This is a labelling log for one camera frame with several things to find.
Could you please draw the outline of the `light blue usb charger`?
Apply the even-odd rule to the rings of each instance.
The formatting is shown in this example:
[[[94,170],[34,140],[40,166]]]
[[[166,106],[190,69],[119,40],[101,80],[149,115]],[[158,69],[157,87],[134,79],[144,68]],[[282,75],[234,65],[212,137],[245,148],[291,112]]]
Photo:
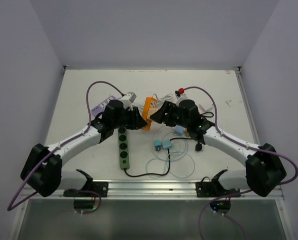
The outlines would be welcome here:
[[[180,126],[180,125],[176,125],[176,126],[174,127],[174,134],[175,134],[175,135],[182,136],[183,133],[184,133],[184,131],[185,131],[185,128],[182,127],[182,126]]]

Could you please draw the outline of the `purple usb hub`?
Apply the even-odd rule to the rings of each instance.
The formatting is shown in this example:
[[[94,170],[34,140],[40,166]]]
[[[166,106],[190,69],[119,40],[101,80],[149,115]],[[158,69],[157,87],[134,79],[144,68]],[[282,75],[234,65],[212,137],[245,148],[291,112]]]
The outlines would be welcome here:
[[[108,98],[106,98],[104,101],[102,101],[100,104],[98,104],[96,107],[94,107],[91,110],[91,114],[96,117],[99,113],[103,112],[106,105],[111,101],[111,100],[115,100],[116,97],[111,95]]]

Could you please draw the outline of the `green power strip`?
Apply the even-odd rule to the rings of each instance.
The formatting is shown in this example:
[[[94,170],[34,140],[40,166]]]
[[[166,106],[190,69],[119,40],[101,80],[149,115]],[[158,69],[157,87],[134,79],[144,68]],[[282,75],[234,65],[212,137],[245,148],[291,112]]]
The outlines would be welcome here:
[[[127,129],[118,129],[119,165],[121,170],[130,169]]]

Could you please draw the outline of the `beige cube socket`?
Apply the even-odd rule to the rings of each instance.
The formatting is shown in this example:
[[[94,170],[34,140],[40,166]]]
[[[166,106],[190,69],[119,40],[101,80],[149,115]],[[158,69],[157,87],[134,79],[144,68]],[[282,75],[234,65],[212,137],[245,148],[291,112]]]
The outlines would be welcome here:
[[[153,114],[155,114],[158,110],[159,110],[158,108],[149,108],[148,114],[147,114],[147,119],[151,121],[152,120],[151,116]]]

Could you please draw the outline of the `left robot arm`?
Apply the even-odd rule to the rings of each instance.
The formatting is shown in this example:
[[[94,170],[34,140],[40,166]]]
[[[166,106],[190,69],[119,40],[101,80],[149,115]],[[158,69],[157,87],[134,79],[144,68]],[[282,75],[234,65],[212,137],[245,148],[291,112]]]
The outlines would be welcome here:
[[[20,178],[43,197],[68,189],[88,196],[93,190],[92,177],[79,169],[63,170],[63,166],[84,150],[105,141],[115,129],[138,130],[146,125],[137,107],[125,108],[123,102],[111,100],[101,117],[93,119],[76,135],[49,146],[35,145]]]

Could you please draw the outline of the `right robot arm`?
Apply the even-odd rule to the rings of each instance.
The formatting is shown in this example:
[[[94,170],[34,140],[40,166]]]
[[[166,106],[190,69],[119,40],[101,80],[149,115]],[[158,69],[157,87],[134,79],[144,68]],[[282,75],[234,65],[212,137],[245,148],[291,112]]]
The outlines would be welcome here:
[[[287,175],[272,145],[249,144],[227,135],[199,113],[193,100],[179,104],[166,101],[160,108],[150,108],[147,117],[169,127],[184,127],[193,140],[226,153],[244,167],[224,169],[207,183],[206,189],[216,196],[232,193],[234,189],[249,189],[266,197]]]

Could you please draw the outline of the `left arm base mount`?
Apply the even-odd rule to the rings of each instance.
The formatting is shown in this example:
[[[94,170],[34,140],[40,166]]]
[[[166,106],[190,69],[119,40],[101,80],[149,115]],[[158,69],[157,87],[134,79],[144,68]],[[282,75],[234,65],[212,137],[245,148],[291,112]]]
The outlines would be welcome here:
[[[92,183],[89,183],[88,186],[85,186],[82,190],[71,190],[67,189],[64,191],[63,196],[64,197],[73,197],[73,198],[87,198],[87,197],[94,197],[95,194],[88,193],[84,191],[91,191],[97,193],[101,198],[107,197],[108,194],[108,182],[105,181],[93,181]]]

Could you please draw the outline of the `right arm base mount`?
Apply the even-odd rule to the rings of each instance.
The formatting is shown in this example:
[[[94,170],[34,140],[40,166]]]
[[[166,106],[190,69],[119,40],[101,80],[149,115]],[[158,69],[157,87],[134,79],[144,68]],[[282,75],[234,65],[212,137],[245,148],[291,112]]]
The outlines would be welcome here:
[[[241,196],[239,189],[226,190],[221,186],[212,183],[208,177],[204,177],[201,181],[195,182],[195,190],[198,198],[216,198],[234,194],[234,197]]]

